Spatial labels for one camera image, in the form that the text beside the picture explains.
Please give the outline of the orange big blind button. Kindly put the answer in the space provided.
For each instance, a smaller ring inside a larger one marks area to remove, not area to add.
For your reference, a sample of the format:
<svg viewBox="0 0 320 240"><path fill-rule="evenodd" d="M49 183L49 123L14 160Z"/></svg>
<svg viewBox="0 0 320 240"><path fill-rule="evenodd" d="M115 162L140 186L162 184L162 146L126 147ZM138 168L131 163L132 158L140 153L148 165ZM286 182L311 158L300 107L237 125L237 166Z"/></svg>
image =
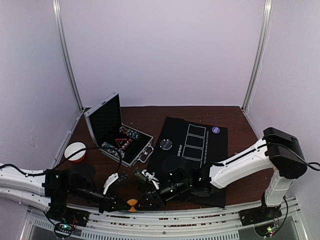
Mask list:
<svg viewBox="0 0 320 240"><path fill-rule="evenodd" d="M127 201L127 204L130 206L128 211L131 212L131 213L135 213L137 211L137 209L136 209L136 204L137 203L138 203L138 201L136 199L129 199Z"/></svg>

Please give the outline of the clear round dealer button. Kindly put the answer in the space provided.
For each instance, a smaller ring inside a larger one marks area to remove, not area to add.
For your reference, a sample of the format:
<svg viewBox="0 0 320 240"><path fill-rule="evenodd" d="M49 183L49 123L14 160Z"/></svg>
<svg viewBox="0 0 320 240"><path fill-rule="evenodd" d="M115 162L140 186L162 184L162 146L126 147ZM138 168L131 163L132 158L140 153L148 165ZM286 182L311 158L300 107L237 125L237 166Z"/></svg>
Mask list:
<svg viewBox="0 0 320 240"><path fill-rule="evenodd" d="M159 147L164 151L168 151L173 147L173 143L170 139L163 139L160 141Z"/></svg>

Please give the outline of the aluminium poker chip case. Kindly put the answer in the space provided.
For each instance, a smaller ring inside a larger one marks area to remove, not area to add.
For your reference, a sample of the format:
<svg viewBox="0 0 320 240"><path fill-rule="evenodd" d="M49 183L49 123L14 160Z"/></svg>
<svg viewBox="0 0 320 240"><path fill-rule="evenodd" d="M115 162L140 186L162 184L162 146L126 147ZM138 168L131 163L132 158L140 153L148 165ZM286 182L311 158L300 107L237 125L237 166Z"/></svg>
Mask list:
<svg viewBox="0 0 320 240"><path fill-rule="evenodd" d="M145 163L154 151L154 137L125 125L122 120L120 96L117 92L112 92L96 106L84 112L84 118L95 144L105 156L121 162L127 168L132 168L137 162ZM134 140L119 132L119 128L125 126L139 133L139 139ZM123 159L119 159L102 149L102 144L107 142L120 149L115 139L132 139L132 143L122 150L125 153Z"/></svg>

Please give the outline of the purple small blind button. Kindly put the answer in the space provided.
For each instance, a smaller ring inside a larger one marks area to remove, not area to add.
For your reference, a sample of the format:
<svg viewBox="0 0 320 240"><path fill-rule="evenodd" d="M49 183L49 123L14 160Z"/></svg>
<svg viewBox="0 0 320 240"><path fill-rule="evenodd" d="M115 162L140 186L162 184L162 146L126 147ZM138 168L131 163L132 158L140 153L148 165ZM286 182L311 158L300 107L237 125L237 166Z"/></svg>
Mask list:
<svg viewBox="0 0 320 240"><path fill-rule="evenodd" d="M218 127L218 126L213 126L211 131L214 133L214 134L219 134L221 132L221 129Z"/></svg>

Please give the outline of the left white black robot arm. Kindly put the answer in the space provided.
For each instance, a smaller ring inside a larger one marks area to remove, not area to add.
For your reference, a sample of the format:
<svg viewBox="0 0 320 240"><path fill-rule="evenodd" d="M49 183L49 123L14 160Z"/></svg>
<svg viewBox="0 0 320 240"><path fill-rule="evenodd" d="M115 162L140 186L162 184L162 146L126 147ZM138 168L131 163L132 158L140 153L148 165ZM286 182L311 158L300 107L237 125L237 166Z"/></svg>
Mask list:
<svg viewBox="0 0 320 240"><path fill-rule="evenodd" d="M117 172L111 174L103 190L97 191L95 175L95 167L87 163L63 170L26 170L11 163L1 164L1 194L51 213L61 222L72 218L72 211L67 207L70 195L97 204L99 213L129 210L127 201L113 189L121 176Z"/></svg>

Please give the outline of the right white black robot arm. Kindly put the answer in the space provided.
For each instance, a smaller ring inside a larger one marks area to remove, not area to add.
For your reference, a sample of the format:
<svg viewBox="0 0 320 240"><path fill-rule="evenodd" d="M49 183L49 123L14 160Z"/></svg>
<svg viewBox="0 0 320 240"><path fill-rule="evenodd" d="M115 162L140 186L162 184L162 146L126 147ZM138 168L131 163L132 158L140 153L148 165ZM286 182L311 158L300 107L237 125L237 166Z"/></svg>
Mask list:
<svg viewBox="0 0 320 240"><path fill-rule="evenodd" d="M184 193L208 197L225 189L231 183L256 172L273 169L269 186L262 194L261 206L249 210L259 220L266 221L272 215L281 216L282 200L293 181L304 175L308 164L304 159L299 140L284 131L268 127L263 137L254 145L222 161L192 167L191 158L170 156L162 164L168 174L167 181L155 180L142 171L146 181L152 182L144 196L134 205L143 211L159 210L167 202Z"/></svg>

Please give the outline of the black poker table mat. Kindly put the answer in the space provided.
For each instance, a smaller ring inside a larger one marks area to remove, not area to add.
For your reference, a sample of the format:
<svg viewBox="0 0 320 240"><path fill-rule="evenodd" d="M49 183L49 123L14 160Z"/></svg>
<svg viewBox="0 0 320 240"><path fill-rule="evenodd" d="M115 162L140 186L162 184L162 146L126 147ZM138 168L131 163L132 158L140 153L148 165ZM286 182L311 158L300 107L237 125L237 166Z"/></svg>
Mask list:
<svg viewBox="0 0 320 240"><path fill-rule="evenodd" d="M209 170L211 166L215 167L218 162L228 158L228 129L219 127L220 133L214 134L213 126L216 125L200 124L169 116L165 118L146 170L151 174L155 173L160 185L169 180L169 175L163 170L163 162L171 156L182 157L187 159L193 168L203 168L208 171L206 176L210 186L209 196L199 197L186 192L172 199L210 207L225 207L226 190L210 184ZM160 148L163 139L172 141L170 150Z"/></svg>

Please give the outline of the poker chip row with 10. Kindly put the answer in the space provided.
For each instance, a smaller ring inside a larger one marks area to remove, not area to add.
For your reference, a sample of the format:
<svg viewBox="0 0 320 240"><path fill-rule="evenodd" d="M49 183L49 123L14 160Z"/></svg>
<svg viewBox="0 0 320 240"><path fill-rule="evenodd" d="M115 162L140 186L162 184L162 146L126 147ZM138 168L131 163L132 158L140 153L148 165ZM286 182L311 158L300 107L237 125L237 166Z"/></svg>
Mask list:
<svg viewBox="0 0 320 240"><path fill-rule="evenodd" d="M125 158L125 153L121 149L116 148L115 146L109 144L108 142L104 142L101 145L101 148L103 150L105 150L107 153L115 156L118 159L124 159Z"/></svg>

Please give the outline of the red dice set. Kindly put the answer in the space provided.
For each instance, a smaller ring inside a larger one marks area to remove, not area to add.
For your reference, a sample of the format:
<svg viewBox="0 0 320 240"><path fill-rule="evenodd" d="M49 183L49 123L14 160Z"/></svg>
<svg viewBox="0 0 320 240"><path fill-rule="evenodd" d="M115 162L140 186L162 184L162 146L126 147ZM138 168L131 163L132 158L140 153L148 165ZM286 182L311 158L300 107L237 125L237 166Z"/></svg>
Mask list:
<svg viewBox="0 0 320 240"><path fill-rule="evenodd" d="M132 143L132 139L127 139L127 143L122 147L120 148L120 150L125 150L130 144Z"/></svg>

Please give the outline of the orange white bowl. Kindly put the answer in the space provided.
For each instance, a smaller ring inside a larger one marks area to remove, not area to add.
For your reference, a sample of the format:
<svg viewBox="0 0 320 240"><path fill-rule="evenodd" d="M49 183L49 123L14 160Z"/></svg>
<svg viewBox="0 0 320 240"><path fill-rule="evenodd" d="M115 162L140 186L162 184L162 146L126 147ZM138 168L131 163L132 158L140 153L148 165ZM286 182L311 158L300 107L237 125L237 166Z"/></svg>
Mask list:
<svg viewBox="0 0 320 240"><path fill-rule="evenodd" d="M82 142L74 142L67 146L64 157L71 163L80 163L86 157L86 145Z"/></svg>

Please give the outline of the poker chip row with 100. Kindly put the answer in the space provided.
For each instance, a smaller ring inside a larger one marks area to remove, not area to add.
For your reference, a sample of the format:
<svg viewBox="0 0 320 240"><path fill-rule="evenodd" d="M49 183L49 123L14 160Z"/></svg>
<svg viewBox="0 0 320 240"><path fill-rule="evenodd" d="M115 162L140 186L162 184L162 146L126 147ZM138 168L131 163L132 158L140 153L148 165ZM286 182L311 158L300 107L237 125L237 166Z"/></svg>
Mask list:
<svg viewBox="0 0 320 240"><path fill-rule="evenodd" d="M134 131L125 126L121 126L119 128L119 132L126 135L127 137L130 137L133 140L138 140L140 138L140 134L137 131Z"/></svg>

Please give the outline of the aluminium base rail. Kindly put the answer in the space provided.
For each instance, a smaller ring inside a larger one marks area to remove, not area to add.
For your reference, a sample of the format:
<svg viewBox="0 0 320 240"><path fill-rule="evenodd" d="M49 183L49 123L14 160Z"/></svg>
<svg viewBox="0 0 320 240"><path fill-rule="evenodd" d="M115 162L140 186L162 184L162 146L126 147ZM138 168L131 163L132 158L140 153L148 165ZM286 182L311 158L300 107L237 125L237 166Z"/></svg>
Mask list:
<svg viewBox="0 0 320 240"><path fill-rule="evenodd" d="M281 204L283 215L274 220L244 226L239 212L258 207L260 201L227 205L225 208L116 211L99 214L87 207L87 225L77 226L62 240L263 240L263 230L280 227L273 240L308 240L308 229L295 197Z"/></svg>

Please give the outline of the right aluminium corner post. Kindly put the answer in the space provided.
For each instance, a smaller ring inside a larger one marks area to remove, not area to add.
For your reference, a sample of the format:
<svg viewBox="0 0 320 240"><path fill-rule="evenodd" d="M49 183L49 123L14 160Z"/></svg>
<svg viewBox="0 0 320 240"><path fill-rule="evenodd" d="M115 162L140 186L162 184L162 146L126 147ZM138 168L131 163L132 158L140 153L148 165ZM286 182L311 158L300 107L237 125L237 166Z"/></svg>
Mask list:
<svg viewBox="0 0 320 240"><path fill-rule="evenodd" d="M258 85L259 76L262 68L262 60L267 47L268 37L270 33L270 26L272 20L273 0L264 1L264 9L261 20L260 34L258 39L257 50L253 62L253 68L251 71L249 84L246 90L244 101L242 104L242 111L247 114L252 104L254 94Z"/></svg>

